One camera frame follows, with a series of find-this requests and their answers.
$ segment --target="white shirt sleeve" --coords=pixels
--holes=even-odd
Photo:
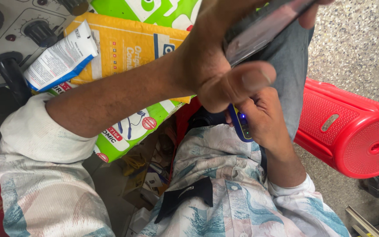
[[[84,138],[46,112],[39,94],[1,126],[0,183],[10,236],[114,236],[107,210],[82,160],[96,137]]]
[[[283,216],[291,219],[306,236],[350,236],[337,214],[323,202],[321,193],[315,191],[309,175],[292,188],[282,188],[270,181],[268,188]]]

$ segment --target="yellow package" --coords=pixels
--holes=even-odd
[[[92,82],[151,62],[174,51],[188,31],[86,12],[65,29],[68,35],[87,19],[99,55],[71,79],[73,84]],[[190,102],[190,97],[174,98]]]

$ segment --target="white tube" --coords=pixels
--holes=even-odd
[[[47,48],[24,72],[35,91],[46,91],[77,76],[98,55],[87,20],[77,29]]]

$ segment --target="red stool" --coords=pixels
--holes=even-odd
[[[348,177],[377,176],[379,102],[307,78],[295,142]]]

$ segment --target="speckled floor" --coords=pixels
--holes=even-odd
[[[308,77],[379,101],[379,0],[344,0],[320,8],[309,46]],[[372,224],[379,221],[379,199],[296,145],[317,191],[347,227],[351,205]]]

